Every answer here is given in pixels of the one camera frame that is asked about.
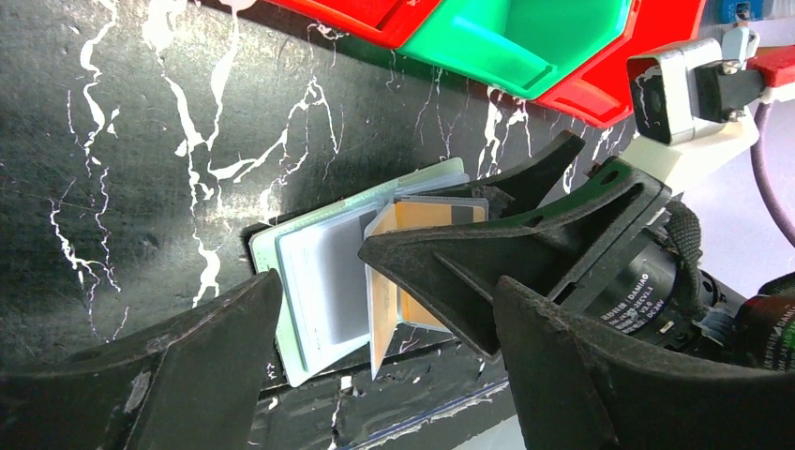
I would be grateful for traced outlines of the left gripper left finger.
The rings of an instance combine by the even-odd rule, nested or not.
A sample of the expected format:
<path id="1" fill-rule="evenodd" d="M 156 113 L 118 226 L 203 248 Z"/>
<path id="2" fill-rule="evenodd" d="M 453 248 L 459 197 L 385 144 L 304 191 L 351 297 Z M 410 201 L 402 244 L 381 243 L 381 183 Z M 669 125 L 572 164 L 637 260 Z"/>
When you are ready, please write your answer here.
<path id="1" fill-rule="evenodd" d="M 245 448 L 282 294 L 270 270 L 112 343 L 3 370 L 2 447 Z"/>

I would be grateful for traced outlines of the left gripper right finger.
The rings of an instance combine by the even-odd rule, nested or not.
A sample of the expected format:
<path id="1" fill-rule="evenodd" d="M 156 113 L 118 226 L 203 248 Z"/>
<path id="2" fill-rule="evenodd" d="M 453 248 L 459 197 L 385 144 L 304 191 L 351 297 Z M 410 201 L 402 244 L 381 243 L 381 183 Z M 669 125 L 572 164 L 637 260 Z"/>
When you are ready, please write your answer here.
<path id="1" fill-rule="evenodd" d="M 790 449 L 794 376 L 672 352 L 503 277 L 494 317 L 529 449 Z"/>

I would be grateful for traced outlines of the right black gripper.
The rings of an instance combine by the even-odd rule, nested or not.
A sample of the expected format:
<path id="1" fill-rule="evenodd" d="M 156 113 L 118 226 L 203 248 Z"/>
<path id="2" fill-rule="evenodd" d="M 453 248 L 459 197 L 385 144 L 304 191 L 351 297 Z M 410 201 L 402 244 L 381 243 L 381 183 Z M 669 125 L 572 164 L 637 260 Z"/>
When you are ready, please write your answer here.
<path id="1" fill-rule="evenodd" d="M 614 158 L 544 207 L 373 235 L 359 257 L 486 360 L 500 354 L 493 304 L 500 279 L 509 277 L 562 308 L 669 351 L 793 371 L 793 274 L 765 283 L 752 297 L 733 291 L 700 269 L 698 217 L 670 199 L 666 185 Z"/>

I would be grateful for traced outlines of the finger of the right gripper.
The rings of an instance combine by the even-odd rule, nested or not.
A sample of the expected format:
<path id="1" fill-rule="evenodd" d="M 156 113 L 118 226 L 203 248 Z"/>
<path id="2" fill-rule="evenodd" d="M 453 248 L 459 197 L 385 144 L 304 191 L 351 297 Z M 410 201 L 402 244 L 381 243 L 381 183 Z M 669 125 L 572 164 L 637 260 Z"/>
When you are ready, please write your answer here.
<path id="1" fill-rule="evenodd" d="M 537 155 L 516 167 L 457 186 L 433 189 L 428 195 L 486 200 L 492 218 L 507 218 L 532 211 L 584 146 L 585 141 L 578 135 L 562 131 Z"/>

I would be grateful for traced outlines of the red bin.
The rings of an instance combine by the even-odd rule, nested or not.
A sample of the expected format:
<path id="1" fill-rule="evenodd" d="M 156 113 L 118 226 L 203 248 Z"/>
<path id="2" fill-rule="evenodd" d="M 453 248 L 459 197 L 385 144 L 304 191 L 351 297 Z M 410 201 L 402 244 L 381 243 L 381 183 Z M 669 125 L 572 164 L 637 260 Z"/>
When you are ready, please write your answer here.
<path id="1" fill-rule="evenodd" d="M 622 33 L 532 103 L 609 128 L 633 112 L 627 60 L 698 34 L 700 0 L 632 1 Z"/>
<path id="2" fill-rule="evenodd" d="M 401 47 L 440 3 L 440 0 L 271 1 L 390 50 Z"/>

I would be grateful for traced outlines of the green card holder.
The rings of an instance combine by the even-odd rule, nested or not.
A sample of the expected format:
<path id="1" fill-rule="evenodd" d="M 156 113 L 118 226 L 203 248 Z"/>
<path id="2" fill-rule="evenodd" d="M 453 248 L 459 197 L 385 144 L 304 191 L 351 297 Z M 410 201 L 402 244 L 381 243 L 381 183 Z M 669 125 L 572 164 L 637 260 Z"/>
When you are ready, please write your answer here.
<path id="1" fill-rule="evenodd" d="M 469 181 L 461 158 L 438 162 L 281 221 L 248 240 L 256 272 L 276 270 L 284 294 L 276 345 L 298 387 L 369 342 L 365 229 L 391 201 Z"/>

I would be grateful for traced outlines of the green bin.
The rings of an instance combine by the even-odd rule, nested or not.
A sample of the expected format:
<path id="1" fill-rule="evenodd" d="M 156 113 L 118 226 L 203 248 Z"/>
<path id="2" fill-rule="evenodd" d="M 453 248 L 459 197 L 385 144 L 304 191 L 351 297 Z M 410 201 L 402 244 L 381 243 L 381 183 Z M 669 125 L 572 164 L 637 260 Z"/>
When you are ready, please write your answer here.
<path id="1" fill-rule="evenodd" d="M 536 99 L 618 38 L 631 10 L 623 0 L 442 1 L 399 52 Z"/>

